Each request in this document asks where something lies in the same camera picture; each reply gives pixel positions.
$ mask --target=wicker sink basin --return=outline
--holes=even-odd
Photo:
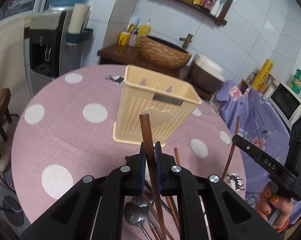
[[[181,47],[153,36],[141,36],[138,47],[142,56],[172,69],[184,67],[191,58]]]

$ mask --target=white microwave oven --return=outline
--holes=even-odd
[[[301,116],[301,99],[285,83],[280,82],[269,97],[270,103],[276,109],[289,130]]]

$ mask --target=polka dot tablecloth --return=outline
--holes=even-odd
[[[122,65],[75,70],[52,81],[27,106],[14,135],[12,173],[31,223],[83,176],[106,176],[125,164],[125,156],[139,152],[139,146],[119,144],[112,137],[124,73]],[[177,147],[182,166],[194,175],[221,176],[231,137],[221,117],[202,103],[162,149],[174,155]],[[244,198],[246,180],[238,149],[225,182]],[[164,216],[168,230],[179,239],[166,210]],[[145,239],[126,222],[122,239],[134,239],[127,230]]]

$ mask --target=screw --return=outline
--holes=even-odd
[[[219,181],[219,177],[218,177],[217,175],[212,175],[212,176],[209,177],[209,180],[210,180],[211,182],[216,183],[216,182]]]
[[[121,172],[129,172],[130,171],[130,167],[129,166],[121,166]]]
[[[84,183],[90,183],[91,181],[93,180],[93,177],[92,176],[85,176],[84,178],[83,178],[83,182]]]
[[[178,165],[174,165],[174,166],[172,166],[172,171],[173,172],[180,172],[181,171],[181,167],[178,166]]]

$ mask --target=label on basket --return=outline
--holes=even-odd
[[[153,100],[161,101],[161,102],[176,105],[176,106],[181,106],[181,104],[184,102],[183,100],[170,98],[170,97],[158,94],[158,93],[155,93]]]

